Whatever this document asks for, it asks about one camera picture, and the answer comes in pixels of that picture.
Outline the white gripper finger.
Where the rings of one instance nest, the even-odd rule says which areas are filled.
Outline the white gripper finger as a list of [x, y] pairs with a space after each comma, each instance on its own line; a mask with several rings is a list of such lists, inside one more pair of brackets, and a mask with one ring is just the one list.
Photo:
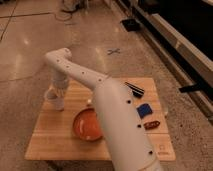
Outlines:
[[67, 95], [67, 90], [66, 91], [63, 91], [63, 98], [65, 98]]
[[44, 98], [49, 100], [53, 98], [53, 90], [51, 88], [49, 88], [45, 94], [44, 94]]

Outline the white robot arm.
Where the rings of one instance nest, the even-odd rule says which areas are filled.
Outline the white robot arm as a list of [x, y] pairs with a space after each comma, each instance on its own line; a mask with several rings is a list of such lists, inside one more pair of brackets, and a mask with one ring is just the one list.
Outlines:
[[131, 90], [122, 82], [69, 60], [61, 48], [45, 54], [58, 84], [71, 77], [93, 92], [92, 103], [115, 171], [163, 171], [133, 103]]

